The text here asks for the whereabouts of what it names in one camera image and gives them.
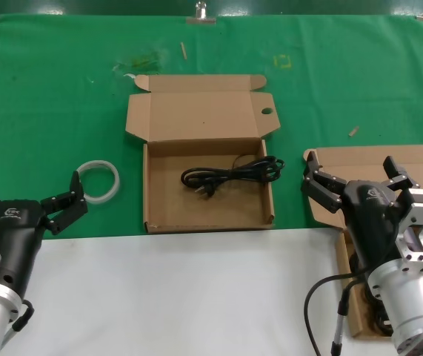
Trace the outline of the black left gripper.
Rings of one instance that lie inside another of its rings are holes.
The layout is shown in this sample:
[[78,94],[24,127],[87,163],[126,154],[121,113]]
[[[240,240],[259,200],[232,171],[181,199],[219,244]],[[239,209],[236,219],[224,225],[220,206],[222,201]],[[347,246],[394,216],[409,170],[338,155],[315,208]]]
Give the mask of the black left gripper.
[[40,203],[0,201],[0,284],[25,296],[45,229],[58,235],[86,213],[78,171],[73,172],[69,191]]

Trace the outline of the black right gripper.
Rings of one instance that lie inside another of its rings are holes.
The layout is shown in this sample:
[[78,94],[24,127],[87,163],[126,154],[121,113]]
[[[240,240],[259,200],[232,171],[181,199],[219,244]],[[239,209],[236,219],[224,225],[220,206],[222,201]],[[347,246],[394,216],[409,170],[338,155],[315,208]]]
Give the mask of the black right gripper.
[[370,274],[382,264],[400,259],[396,238],[404,206],[397,203],[396,191],[418,188],[419,184],[392,156],[383,162],[384,182],[346,181],[320,168],[316,153],[310,151],[301,191],[332,214],[342,210],[362,273]]

